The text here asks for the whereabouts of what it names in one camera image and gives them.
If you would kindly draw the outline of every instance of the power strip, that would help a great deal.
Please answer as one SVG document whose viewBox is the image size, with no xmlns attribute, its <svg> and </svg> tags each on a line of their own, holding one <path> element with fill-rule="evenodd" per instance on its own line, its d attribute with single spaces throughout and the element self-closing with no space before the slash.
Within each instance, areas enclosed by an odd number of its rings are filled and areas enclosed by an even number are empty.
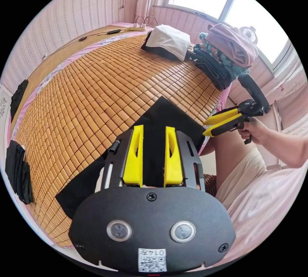
<svg viewBox="0 0 308 277">
<path fill-rule="evenodd" d="M 129 27 L 128 28 L 129 31 L 142 31 L 142 32 L 145 32 L 146 28 L 145 27 Z"/>
</svg>

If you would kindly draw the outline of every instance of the qr code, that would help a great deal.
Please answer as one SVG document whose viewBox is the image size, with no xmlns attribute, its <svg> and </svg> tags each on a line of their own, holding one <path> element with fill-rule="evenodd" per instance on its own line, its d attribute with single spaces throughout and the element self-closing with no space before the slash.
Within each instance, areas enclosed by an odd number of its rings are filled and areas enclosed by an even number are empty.
<svg viewBox="0 0 308 277">
<path fill-rule="evenodd" d="M 140 272 L 146 273 L 166 272 L 166 250 L 139 248 L 138 268 Z"/>
</svg>

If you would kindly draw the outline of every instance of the bamboo sleeping mat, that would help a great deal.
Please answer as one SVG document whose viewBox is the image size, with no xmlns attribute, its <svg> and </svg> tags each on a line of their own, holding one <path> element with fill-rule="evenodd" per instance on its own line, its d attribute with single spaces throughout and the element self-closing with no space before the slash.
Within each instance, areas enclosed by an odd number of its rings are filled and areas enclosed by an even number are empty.
<svg viewBox="0 0 308 277">
<path fill-rule="evenodd" d="M 89 52 L 58 73 L 29 106 L 16 135 L 25 146 L 38 224 L 59 246 L 71 246 L 55 195 L 164 96 L 197 122 L 220 92 L 191 62 L 146 53 L 144 36 Z"/>
</svg>

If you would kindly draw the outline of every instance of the leg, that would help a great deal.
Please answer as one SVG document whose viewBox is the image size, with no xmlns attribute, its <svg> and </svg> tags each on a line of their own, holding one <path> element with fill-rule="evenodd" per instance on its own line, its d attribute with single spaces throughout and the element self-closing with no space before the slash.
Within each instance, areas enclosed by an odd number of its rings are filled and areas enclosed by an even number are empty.
<svg viewBox="0 0 308 277">
<path fill-rule="evenodd" d="M 245 145 L 244 140 L 236 130 L 233 132 L 228 131 L 217 137 L 211 138 L 211 143 L 215 149 L 216 155 L 218 190 L 228 175 L 256 146 L 254 143 Z"/>
<path fill-rule="evenodd" d="M 208 155 L 214 151 L 215 151 L 215 148 L 212 142 L 212 138 L 210 138 L 207 144 L 205 145 L 203 151 L 201 152 L 200 156 Z"/>
</svg>

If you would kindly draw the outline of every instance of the black cloth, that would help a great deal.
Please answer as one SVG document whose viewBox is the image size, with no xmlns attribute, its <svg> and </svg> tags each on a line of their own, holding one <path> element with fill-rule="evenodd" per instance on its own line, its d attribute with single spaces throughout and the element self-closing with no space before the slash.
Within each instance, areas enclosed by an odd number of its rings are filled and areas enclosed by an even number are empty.
<svg viewBox="0 0 308 277">
<path fill-rule="evenodd" d="M 188 135 L 197 151 L 204 141 L 204 128 L 164 97 L 160 97 L 130 128 L 136 125 L 144 128 L 143 184 L 147 186 L 163 187 L 166 126 Z M 56 195 L 69 218 L 72 219 L 78 206 L 94 193 L 107 154 L 105 151 Z"/>
<path fill-rule="evenodd" d="M 6 150 L 5 172 L 19 200 L 25 204 L 33 202 L 30 180 L 30 167 L 23 160 L 25 150 L 17 142 L 11 140 Z"/>
<path fill-rule="evenodd" d="M 148 39 L 151 35 L 152 31 L 148 33 L 144 44 L 141 46 L 141 49 L 153 54 L 156 54 L 162 58 L 166 58 L 169 59 L 171 61 L 180 61 L 173 53 L 170 53 L 169 51 L 167 51 L 166 49 L 162 48 L 162 47 L 147 47 L 147 42 Z"/>
<path fill-rule="evenodd" d="M 21 102 L 21 99 L 23 97 L 23 94 L 25 93 L 25 90 L 28 86 L 28 80 L 22 81 L 17 88 L 17 91 L 13 94 L 12 100 L 11 100 L 11 121 L 13 121 L 13 118 L 17 112 L 17 109 L 19 107 L 19 104 Z"/>
<path fill-rule="evenodd" d="M 195 61 L 196 67 L 206 74 L 218 90 L 223 91 L 230 86 L 233 81 L 232 77 L 222 64 L 198 48 L 198 45 L 194 46 L 193 51 L 191 59 Z"/>
</svg>

